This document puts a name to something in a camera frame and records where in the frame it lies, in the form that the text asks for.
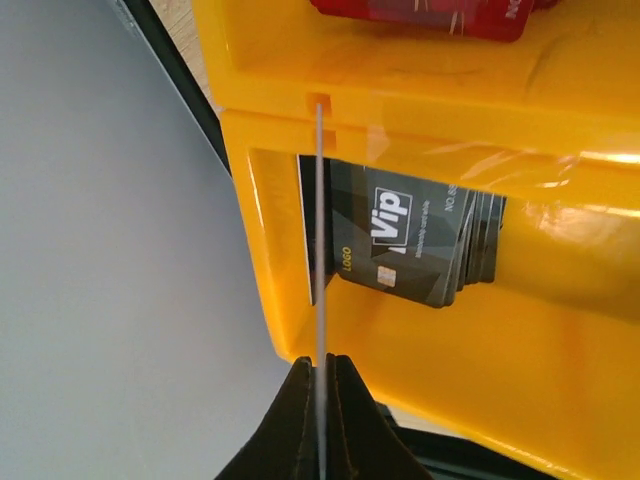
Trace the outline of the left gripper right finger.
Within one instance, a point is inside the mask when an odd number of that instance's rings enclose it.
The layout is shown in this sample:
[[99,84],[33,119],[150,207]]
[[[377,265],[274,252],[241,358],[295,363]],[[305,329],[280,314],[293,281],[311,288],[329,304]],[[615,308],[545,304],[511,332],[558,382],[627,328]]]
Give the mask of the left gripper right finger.
[[327,477],[429,479],[429,472],[398,439],[352,360],[329,354],[327,367]]

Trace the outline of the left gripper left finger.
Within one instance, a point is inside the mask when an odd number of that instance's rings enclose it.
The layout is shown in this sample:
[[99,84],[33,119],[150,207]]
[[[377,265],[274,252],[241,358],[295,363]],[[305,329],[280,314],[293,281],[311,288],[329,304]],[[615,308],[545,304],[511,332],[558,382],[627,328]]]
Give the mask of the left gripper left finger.
[[318,477],[314,368],[298,358],[257,430],[217,475],[219,479]]

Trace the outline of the black VIP card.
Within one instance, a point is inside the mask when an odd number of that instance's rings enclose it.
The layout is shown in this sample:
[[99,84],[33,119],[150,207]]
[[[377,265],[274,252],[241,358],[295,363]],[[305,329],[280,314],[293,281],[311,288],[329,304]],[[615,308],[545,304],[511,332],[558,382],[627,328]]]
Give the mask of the black VIP card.
[[324,151],[323,105],[316,104],[316,154],[315,154],[315,298],[316,298],[316,385],[315,409],[317,420],[317,450],[319,479],[327,479],[327,375],[326,375],[326,299],[325,299],[325,200],[324,200]]

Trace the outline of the black cards stack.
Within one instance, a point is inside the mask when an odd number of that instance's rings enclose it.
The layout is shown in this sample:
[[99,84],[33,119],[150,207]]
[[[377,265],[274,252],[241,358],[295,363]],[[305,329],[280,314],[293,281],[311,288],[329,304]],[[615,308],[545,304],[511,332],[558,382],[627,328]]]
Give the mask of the black cards stack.
[[496,277],[503,196],[325,159],[324,200],[327,279],[442,308]]

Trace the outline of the red cards stack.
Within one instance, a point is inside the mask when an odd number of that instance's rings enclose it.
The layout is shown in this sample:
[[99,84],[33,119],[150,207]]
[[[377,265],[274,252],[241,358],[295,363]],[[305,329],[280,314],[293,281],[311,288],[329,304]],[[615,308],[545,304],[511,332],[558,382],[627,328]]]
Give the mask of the red cards stack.
[[431,30],[498,42],[520,38],[533,0],[318,0],[322,14],[420,25]]

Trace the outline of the yellow three-compartment bin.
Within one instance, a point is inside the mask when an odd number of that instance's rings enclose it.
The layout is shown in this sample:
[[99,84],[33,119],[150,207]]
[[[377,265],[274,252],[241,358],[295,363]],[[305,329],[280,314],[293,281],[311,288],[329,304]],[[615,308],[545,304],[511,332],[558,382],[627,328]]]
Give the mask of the yellow three-compartment bin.
[[639,5],[197,1],[266,323],[393,411],[639,475]]

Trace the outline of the black aluminium rail base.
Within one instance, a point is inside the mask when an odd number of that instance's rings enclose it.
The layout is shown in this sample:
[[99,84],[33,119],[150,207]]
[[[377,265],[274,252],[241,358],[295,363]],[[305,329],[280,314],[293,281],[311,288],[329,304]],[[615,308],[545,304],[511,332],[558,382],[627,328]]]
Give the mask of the black aluminium rail base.
[[193,115],[229,177],[232,176],[219,119],[150,1],[122,1],[149,48]]

